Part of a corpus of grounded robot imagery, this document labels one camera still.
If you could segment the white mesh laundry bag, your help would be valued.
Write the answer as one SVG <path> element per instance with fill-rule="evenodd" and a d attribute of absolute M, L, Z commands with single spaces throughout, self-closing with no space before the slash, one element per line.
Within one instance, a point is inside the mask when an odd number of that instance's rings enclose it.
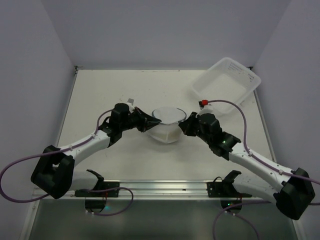
<path fill-rule="evenodd" d="M 161 123 L 147 131 L 147 134 L 153 139 L 171 144 L 180 139 L 182 130 L 179 123 L 187 118 L 184 110 L 177 107 L 164 106 L 154 109 L 151 116 L 161 120 Z"/>

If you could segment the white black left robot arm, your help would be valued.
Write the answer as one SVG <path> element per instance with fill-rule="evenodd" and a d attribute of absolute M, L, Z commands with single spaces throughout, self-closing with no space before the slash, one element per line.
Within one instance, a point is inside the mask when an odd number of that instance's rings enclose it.
<path fill-rule="evenodd" d="M 124 131 L 137 129 L 144 133 L 162 121 L 129 103 L 117 103 L 104 121 L 87 137 L 64 147 L 50 145 L 40 156 L 31 175 L 31 182 L 54 199 L 68 191 L 100 193 L 106 189 L 104 178 L 94 170 L 76 173 L 75 167 L 91 155 L 111 147 Z"/>

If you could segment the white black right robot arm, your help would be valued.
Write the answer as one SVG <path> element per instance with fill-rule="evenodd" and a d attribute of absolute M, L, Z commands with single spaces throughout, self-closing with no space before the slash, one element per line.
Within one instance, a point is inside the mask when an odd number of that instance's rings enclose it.
<path fill-rule="evenodd" d="M 302 168 L 292 170 L 279 165 L 248 148 L 243 141 L 222 130 L 212 113 L 192 112 L 179 123 L 186 136 L 198 137 L 218 157 L 238 164 L 253 176 L 238 173 L 229 181 L 232 190 L 249 194 L 276 205 L 292 220 L 299 220 L 315 197 L 309 174 Z"/>

